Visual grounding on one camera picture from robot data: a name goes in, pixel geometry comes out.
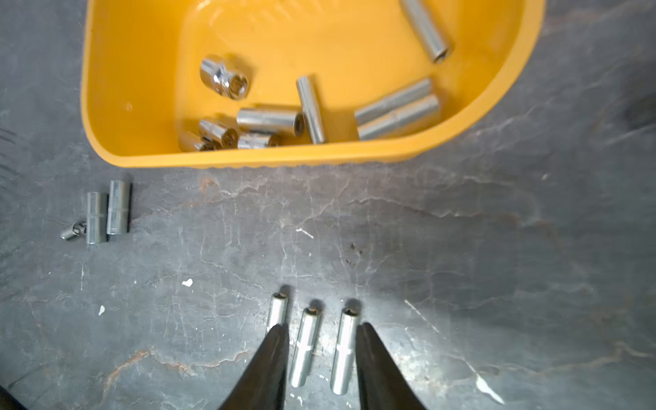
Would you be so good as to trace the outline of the vertical long silver socket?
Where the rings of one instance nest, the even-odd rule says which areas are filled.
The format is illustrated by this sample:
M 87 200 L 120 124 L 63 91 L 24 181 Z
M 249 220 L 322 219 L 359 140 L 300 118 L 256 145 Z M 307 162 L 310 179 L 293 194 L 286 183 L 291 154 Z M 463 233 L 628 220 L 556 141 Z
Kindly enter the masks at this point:
M 106 232 L 108 195 L 102 192 L 87 193 L 86 243 L 96 245 L 108 240 Z

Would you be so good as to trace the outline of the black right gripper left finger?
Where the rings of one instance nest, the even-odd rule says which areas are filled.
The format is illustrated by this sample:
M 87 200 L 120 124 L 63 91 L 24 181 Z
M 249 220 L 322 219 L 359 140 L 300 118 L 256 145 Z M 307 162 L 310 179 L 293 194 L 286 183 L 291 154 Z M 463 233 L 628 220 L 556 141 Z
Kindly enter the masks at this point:
M 289 329 L 273 326 L 220 409 L 283 409 Z

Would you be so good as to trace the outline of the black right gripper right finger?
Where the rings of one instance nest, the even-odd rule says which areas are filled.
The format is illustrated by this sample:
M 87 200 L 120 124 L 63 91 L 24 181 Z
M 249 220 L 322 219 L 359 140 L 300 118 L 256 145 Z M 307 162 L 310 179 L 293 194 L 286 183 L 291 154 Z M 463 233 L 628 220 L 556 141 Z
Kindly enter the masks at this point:
M 361 409 L 425 409 L 370 323 L 358 326 L 355 340 Z

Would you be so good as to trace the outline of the short silver socket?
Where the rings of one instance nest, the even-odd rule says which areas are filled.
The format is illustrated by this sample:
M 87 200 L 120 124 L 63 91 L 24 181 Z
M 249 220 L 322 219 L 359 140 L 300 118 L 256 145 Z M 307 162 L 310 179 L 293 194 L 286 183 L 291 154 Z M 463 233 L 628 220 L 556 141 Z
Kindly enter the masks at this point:
M 86 235 L 86 222 L 84 220 L 79 220 L 73 223 L 70 227 L 64 229 L 60 237 L 65 241 L 72 241 L 79 237 L 85 237 Z

